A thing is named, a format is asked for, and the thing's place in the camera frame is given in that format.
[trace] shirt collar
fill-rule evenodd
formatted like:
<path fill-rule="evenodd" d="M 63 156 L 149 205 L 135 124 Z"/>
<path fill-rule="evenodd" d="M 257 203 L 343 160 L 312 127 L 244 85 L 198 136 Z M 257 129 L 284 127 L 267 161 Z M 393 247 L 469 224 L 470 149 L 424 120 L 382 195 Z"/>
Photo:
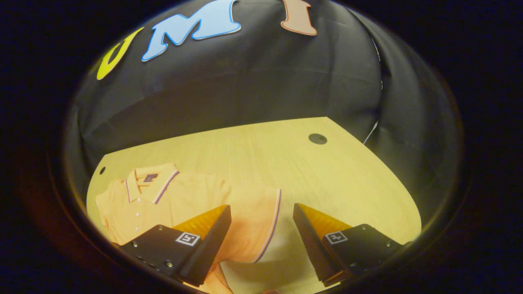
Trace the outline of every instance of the shirt collar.
<path fill-rule="evenodd" d="M 141 198 L 157 204 L 178 173 L 174 163 L 133 169 L 126 180 L 129 202 Z"/>

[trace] table surface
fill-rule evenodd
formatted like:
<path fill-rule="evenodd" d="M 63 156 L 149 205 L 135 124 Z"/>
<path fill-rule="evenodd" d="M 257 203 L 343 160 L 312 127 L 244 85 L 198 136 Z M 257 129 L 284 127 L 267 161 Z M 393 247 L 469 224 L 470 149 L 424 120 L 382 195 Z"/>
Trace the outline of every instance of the table surface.
<path fill-rule="evenodd" d="M 311 142 L 313 133 L 326 137 L 327 143 Z M 262 259 L 256 264 L 221 263 L 234 293 L 278 289 L 309 294 L 326 289 L 292 220 L 296 202 L 351 226 L 369 224 L 400 244 L 415 239 L 421 230 L 412 197 L 385 164 L 335 122 L 315 117 L 194 133 L 105 155 L 87 193 L 87 213 L 102 234 L 108 236 L 96 195 L 112 180 L 125 179 L 133 168 L 167 162 L 174 162 L 180 172 L 282 189 L 278 223 Z"/>

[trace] blue letter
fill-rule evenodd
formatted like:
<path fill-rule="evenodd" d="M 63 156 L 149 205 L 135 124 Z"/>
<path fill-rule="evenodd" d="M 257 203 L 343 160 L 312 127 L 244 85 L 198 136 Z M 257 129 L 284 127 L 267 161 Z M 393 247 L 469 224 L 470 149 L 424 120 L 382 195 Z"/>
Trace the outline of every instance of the blue letter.
<path fill-rule="evenodd" d="M 195 40 L 201 40 L 239 31 L 241 26 L 232 20 L 232 4 L 236 0 L 215 0 L 204 5 L 190 18 L 177 14 L 153 27 L 154 33 L 142 61 L 150 60 L 167 49 L 163 42 L 167 35 L 174 45 L 184 42 L 192 28 L 200 23 L 200 28 L 192 34 Z"/>

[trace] black fabric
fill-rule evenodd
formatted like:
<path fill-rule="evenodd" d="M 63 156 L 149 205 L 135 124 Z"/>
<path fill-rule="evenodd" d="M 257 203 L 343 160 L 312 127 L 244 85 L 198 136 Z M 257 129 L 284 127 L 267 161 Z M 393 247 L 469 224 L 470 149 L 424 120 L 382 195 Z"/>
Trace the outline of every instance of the black fabric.
<path fill-rule="evenodd" d="M 71 114 L 78 132 L 66 139 L 82 144 L 67 158 L 86 166 L 73 180 L 81 195 L 86 174 L 110 152 L 217 128 L 328 116 L 362 142 L 379 121 L 368 147 L 407 187 L 423 224 L 430 219 L 450 193 L 459 136 L 448 95 L 416 53 L 333 2 L 308 1 L 318 31 L 311 37 L 282 29 L 282 1 L 245 0 L 232 8 L 240 31 L 193 40 L 196 25 L 180 46 L 166 38 L 163 54 L 141 61 L 154 25 L 208 2 L 151 19 L 103 80 L 96 80 L 100 61 L 85 77 Z"/>

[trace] orange letter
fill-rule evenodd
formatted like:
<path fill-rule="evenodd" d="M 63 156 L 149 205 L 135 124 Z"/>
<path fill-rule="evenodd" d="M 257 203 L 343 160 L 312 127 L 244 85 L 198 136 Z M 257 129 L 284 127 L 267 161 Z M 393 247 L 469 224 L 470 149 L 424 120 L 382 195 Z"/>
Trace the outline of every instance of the orange letter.
<path fill-rule="evenodd" d="M 134 33 L 130 34 L 127 38 L 124 39 L 122 48 L 120 48 L 120 51 L 118 51 L 118 54 L 116 54 L 115 58 L 109 62 L 109 58 L 111 58 L 112 53 L 116 49 L 116 47 L 120 46 L 120 43 L 116 44 L 107 54 L 105 54 L 104 58 L 101 60 L 100 67 L 98 68 L 98 73 L 96 74 L 96 79 L 101 80 L 104 78 L 112 69 L 115 68 L 116 64 L 122 59 L 123 55 L 126 53 L 127 48 L 129 48 L 129 45 L 131 44 L 132 39 L 136 36 L 137 33 L 139 33 L 142 28 L 139 28 Z"/>
<path fill-rule="evenodd" d="M 286 29 L 304 35 L 316 36 L 318 32 L 312 27 L 311 19 L 307 7 L 311 5 L 301 0 L 282 0 L 285 3 L 287 19 L 281 22 L 281 26 Z"/>

